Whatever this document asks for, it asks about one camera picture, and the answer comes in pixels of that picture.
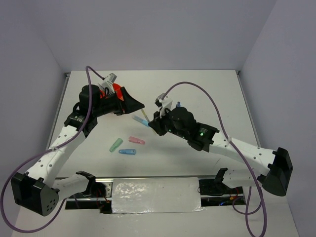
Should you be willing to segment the yellow thin highlighter pen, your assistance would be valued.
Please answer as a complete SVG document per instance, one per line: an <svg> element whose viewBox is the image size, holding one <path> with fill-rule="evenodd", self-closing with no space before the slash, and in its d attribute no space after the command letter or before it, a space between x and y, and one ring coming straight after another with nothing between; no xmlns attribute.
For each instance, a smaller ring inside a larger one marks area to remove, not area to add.
<svg viewBox="0 0 316 237"><path fill-rule="evenodd" d="M146 119L146 121L147 121L147 122L150 122L150 120L149 120L147 114L145 113L145 110L144 110L144 109L141 109L141 112L142 112L144 118Z"/></svg>

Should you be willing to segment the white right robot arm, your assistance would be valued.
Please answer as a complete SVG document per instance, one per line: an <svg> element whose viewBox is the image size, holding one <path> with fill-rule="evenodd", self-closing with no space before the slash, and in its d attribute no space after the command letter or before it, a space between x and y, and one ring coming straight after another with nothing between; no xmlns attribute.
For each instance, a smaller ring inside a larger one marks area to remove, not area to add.
<svg viewBox="0 0 316 237"><path fill-rule="evenodd" d="M288 150L265 149L230 137L224 128L197 122L184 107L172 108L172 100L163 93L155 100L158 111L149 122L159 136L173 134L187 141L188 145L207 153L220 154L244 163L254 179L254 186L261 186L268 193L283 197L287 193L293 164Z"/></svg>

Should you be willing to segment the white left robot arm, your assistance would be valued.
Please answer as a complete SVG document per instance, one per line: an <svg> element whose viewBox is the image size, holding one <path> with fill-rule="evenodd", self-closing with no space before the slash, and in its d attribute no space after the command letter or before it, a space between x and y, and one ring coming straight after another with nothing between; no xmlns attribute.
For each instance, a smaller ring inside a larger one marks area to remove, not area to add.
<svg viewBox="0 0 316 237"><path fill-rule="evenodd" d="M85 197L106 197L109 187L96 181L85 171L58 180L56 177L71 154L89 136L100 116L113 113L117 116L138 110L128 108L131 101L124 87L106 95L96 85L86 85L79 94L72 112L64 122L60 134L37 162L25 173L15 172L10 179L14 201L17 205L41 216L49 215L61 200L81 193Z"/></svg>

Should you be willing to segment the blue highlighter marker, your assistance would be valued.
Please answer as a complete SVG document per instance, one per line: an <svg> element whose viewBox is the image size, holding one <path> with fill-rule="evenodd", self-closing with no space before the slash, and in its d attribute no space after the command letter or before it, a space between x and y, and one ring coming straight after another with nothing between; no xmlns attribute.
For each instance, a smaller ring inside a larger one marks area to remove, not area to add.
<svg viewBox="0 0 316 237"><path fill-rule="evenodd" d="M149 127L147 120L142 119L141 117L138 117L138 116L133 116L132 118L133 118L135 121L137 121L138 123L141 123L142 125L144 125L144 126L146 126L146 127Z"/></svg>

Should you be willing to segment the blue transparent cap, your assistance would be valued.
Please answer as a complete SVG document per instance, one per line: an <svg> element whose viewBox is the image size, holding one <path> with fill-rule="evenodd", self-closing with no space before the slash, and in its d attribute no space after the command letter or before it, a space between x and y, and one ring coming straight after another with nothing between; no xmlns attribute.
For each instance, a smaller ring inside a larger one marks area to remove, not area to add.
<svg viewBox="0 0 316 237"><path fill-rule="evenodd" d="M120 154L123 154L123 155L135 155L136 154L135 149L120 149L118 152Z"/></svg>

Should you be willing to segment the silver tape panel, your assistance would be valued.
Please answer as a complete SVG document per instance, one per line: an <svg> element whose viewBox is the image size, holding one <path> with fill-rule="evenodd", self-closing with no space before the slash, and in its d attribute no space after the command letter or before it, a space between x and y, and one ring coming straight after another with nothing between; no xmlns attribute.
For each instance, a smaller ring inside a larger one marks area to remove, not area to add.
<svg viewBox="0 0 316 237"><path fill-rule="evenodd" d="M184 213L201 211L198 178L115 179L115 214Z"/></svg>

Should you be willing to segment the pink transparent cap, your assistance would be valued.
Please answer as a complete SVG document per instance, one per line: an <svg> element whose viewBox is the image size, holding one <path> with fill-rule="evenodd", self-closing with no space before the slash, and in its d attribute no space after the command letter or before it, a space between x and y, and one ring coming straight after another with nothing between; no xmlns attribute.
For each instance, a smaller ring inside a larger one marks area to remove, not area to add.
<svg viewBox="0 0 316 237"><path fill-rule="evenodd" d="M139 139L139 138L136 138L136 137L132 137L130 136L128 138L128 141L131 142L131 143L135 143L135 144L141 144L141 145L144 145L145 144L145 141L142 140L142 139Z"/></svg>

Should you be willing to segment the green transparent cap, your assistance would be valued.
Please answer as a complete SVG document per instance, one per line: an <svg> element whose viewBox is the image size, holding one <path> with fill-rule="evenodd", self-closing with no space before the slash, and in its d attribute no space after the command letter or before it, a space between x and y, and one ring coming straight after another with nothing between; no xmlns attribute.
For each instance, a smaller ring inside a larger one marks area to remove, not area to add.
<svg viewBox="0 0 316 237"><path fill-rule="evenodd" d="M113 153L121 144L123 143L123 140L121 138L118 138L109 148L109 151Z"/></svg>

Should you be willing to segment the orange round pen holder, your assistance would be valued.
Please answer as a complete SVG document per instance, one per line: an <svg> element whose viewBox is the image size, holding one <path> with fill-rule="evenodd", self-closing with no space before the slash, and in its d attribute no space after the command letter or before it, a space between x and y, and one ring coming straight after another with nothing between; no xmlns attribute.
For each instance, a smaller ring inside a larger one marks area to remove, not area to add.
<svg viewBox="0 0 316 237"><path fill-rule="evenodd" d="M99 90L100 90L100 98L108 98L112 94L116 94L117 98L123 101L123 95L121 92L121 86L113 83L110 85L101 85L98 84Z"/></svg>

